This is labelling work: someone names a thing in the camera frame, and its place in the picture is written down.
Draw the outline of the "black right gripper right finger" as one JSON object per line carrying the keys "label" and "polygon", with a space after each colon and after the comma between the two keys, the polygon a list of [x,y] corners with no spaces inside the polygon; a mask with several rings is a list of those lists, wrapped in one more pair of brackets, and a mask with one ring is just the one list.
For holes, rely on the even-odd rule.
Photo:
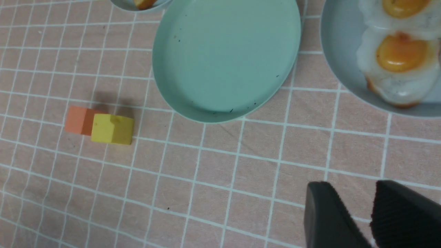
{"label": "black right gripper right finger", "polygon": [[379,248],[439,248],[441,206],[392,180],[376,182],[370,228]]}

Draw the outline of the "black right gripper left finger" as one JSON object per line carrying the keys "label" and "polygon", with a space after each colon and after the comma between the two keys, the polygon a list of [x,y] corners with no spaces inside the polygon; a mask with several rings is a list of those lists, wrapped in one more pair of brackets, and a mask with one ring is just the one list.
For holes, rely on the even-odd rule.
{"label": "black right gripper left finger", "polygon": [[328,182],[308,183],[304,230],[307,248],[372,247]]}

